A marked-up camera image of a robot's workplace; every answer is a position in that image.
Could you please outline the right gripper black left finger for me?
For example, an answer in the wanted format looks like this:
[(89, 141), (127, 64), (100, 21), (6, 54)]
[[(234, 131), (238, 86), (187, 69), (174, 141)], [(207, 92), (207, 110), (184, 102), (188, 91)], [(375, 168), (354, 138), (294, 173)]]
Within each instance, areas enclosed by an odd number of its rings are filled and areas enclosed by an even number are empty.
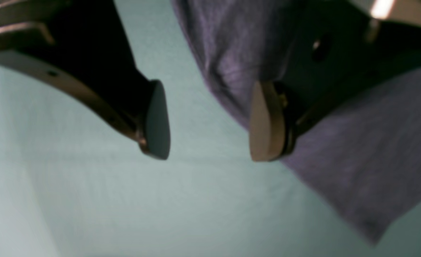
[(0, 66), (75, 98), (166, 160), (166, 93), (135, 58), (113, 0), (0, 0)]

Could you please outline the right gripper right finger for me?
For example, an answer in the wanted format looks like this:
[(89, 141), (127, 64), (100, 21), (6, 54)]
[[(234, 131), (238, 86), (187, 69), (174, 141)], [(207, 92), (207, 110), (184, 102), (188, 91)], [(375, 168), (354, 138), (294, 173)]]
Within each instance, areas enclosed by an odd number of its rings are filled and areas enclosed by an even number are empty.
[(283, 75), (253, 86), (251, 159), (290, 155), (343, 102), (419, 68), (421, 0), (309, 1)]

